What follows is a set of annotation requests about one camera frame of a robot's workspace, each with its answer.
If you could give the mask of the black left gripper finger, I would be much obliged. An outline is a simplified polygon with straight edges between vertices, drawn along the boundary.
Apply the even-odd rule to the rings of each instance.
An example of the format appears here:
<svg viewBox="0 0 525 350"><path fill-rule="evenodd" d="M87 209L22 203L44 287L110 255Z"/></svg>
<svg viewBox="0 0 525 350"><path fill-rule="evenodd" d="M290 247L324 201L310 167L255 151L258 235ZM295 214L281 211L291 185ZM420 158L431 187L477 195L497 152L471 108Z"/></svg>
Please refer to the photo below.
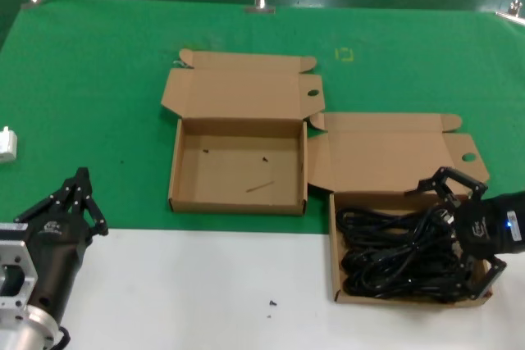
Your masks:
<svg viewBox="0 0 525 350"><path fill-rule="evenodd" d="M74 176L65 179L62 186L46 198L16 216L14 223L29 224L47 214L70 212L84 215L84 206L80 201L84 185L84 167L79 167Z"/></svg>
<svg viewBox="0 0 525 350"><path fill-rule="evenodd" d="M93 187L91 184L89 170L80 167L75 174L75 212L81 216L87 211L94 222L90 228L91 235L108 235L108 226L98 204L93 199Z"/></svg>

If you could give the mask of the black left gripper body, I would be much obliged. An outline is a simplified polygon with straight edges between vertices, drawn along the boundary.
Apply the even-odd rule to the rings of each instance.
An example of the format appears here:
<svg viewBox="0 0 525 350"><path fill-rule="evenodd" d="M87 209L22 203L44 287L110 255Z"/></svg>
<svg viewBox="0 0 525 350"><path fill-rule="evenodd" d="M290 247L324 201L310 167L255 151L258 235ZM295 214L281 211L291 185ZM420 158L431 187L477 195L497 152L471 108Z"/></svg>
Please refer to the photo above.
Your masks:
<svg viewBox="0 0 525 350"><path fill-rule="evenodd" d="M62 320L91 226L79 214L47 214L29 224L1 225L1 308L19 320L23 307Z"/></svg>

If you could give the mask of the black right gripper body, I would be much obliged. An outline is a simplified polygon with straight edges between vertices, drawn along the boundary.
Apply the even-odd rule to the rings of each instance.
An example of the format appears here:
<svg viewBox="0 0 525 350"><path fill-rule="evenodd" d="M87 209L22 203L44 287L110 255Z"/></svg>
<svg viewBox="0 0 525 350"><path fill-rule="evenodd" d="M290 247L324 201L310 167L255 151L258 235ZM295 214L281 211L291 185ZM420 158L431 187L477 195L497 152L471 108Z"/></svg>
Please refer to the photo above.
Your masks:
<svg viewBox="0 0 525 350"><path fill-rule="evenodd" d="M478 260L524 251L524 193L469 199L454 212L462 251Z"/></svg>

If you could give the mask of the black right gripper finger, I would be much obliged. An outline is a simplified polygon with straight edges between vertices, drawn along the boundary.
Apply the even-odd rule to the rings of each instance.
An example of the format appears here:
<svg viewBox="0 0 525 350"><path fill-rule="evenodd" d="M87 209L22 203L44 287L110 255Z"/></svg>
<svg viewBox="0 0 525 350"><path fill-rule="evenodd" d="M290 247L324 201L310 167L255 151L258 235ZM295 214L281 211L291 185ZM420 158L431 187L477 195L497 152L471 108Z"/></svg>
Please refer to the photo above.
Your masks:
<svg viewBox="0 0 525 350"><path fill-rule="evenodd" d="M478 300L491 292L493 284L499 279L507 264L496 256L476 259L462 255L459 269L459 285L467 298Z"/></svg>
<svg viewBox="0 0 525 350"><path fill-rule="evenodd" d="M486 184L479 180L475 180L473 177L462 171L453 167L442 166L432 177L419 180L416 189L405 191L404 196L408 197L415 194L434 191L447 207L459 207L462 203L447 185L448 179L451 179L469 189L472 193L468 195L468 198L473 198L476 201L480 201L482 195L488 190Z"/></svg>

